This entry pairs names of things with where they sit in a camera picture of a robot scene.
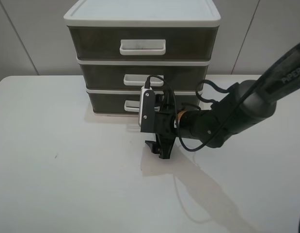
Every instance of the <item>white lid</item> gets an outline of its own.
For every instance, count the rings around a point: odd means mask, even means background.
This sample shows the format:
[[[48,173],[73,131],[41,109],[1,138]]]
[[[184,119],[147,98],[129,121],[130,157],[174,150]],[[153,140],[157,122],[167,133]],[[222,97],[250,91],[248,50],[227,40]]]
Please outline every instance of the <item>white lid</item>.
[[[67,26],[217,27],[212,0],[79,0],[64,16]]]

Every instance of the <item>white drawer handle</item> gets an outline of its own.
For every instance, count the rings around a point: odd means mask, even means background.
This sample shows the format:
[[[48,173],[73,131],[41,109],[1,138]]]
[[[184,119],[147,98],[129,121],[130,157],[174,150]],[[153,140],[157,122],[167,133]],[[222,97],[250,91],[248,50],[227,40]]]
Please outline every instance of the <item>white drawer handle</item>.
[[[121,40],[122,55],[164,55],[166,40]]]
[[[149,77],[147,74],[126,74],[124,76],[124,84],[126,86],[144,86],[145,81]],[[163,86],[164,82],[158,78],[151,78],[151,86]]]
[[[124,109],[126,112],[138,113],[139,106],[140,106],[140,101],[126,100],[124,104]]]

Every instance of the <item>white table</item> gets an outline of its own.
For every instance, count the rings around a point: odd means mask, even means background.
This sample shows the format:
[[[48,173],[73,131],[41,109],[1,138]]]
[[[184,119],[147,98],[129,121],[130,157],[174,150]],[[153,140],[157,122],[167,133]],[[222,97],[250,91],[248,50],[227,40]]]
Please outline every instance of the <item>white table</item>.
[[[208,76],[217,85],[257,76]],[[204,96],[222,95],[206,87]],[[82,76],[0,83],[0,233],[296,233],[300,90],[197,153],[151,154],[135,117],[95,116]],[[200,142],[187,140],[193,147]]]

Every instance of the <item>storage drawers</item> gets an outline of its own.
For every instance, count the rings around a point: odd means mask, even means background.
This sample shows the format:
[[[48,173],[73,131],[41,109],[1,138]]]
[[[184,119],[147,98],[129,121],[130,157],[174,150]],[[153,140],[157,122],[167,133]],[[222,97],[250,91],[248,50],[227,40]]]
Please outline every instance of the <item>storage drawers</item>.
[[[159,75],[177,91],[194,90],[196,84],[205,78],[209,64],[209,62],[112,63],[81,60],[78,60],[78,63],[89,89],[140,90],[149,75]],[[155,78],[151,78],[151,85],[154,90],[166,89],[163,81],[158,79],[155,81]]]
[[[106,91],[106,90],[89,90],[87,93],[90,97],[93,111],[99,114],[138,114],[140,91]],[[182,103],[191,103],[198,105],[199,100],[195,92],[175,92],[177,106],[181,107]]]
[[[69,27],[78,58],[208,61],[218,28]]]

